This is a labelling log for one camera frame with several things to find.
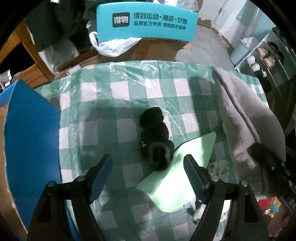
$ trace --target shoe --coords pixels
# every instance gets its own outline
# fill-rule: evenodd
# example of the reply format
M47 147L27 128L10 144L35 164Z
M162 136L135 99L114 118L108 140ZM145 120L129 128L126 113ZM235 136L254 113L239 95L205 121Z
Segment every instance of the shoe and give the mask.
M257 52L261 58L264 58L268 54L268 50L265 47L257 48Z
M266 78L258 78L265 94L271 92L271 83Z
M263 78L263 75L264 75L262 70L254 71L254 74L258 79Z
M269 56L267 58L264 58L263 62L265 63L266 67L269 70L271 70L274 67L274 64L275 64L276 61L275 61L273 56Z
M256 71L258 71L258 70L260 70L260 65L259 64L253 64L252 66L251 66L251 69L253 70L253 72L256 72Z
M268 42L267 43L271 50L274 52L278 60L281 62L281 64L284 64L284 55L282 52L279 51L278 46L274 42Z
M252 56L250 56L250 57L247 57L247 62L248 62L248 64L251 66L251 65L253 65L253 64L255 64L256 63L256 61L255 61L255 57L252 55Z

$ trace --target gray fleece blanket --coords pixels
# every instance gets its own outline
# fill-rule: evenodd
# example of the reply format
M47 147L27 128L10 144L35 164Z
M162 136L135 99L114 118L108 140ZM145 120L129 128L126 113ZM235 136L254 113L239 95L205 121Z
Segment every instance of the gray fleece blanket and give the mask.
M219 109L225 126L230 155L240 179L246 180L255 194L269 195L272 183L266 169L254 160L248 149L262 143L283 162L285 137L272 111L237 76L212 67L219 93Z

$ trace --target blue textured gripper pad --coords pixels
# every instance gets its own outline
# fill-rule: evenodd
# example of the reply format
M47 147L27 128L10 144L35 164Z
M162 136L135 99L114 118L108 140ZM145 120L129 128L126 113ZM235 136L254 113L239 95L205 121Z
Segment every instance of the blue textured gripper pad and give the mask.
M112 156L107 155L107 158L105 160L103 159L104 157L100 161L104 161L104 164L98 171L98 174L91 185L91 194L89 197L89 200L91 203L93 203L95 200L97 200L100 197L103 187L113 167Z
M203 184L201 178L187 156L184 157L183 166L191 187L195 193L196 199L200 200L202 203L205 203L207 200L205 196L205 185Z

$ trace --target green checkered tablecloth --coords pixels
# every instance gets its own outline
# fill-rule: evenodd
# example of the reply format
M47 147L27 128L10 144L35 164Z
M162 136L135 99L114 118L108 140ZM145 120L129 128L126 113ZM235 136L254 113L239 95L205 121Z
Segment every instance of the green checkered tablecloth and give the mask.
M175 146L217 134L213 159L230 162L210 67L166 61L87 66L36 91L62 110L59 157L63 182L84 175L104 153L114 167L100 198L91 206L106 240L189 240L196 224L185 205L161 212L135 186L151 173L139 151L140 114L159 106ZM258 79L232 72L265 102Z

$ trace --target metal screw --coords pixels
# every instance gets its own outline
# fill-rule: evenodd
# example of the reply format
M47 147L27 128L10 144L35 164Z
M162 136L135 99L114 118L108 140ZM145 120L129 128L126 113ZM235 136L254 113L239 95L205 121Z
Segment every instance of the metal screw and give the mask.
M48 185L49 187L52 187L54 184L55 184L55 181L49 181L49 182L47 183L47 185Z
M84 176L77 177L77 181L82 182L84 180Z
M211 176L212 181L217 182L219 181L219 178L217 176Z
M248 186L248 182L247 182L247 181L242 181L241 184L242 184L244 187Z

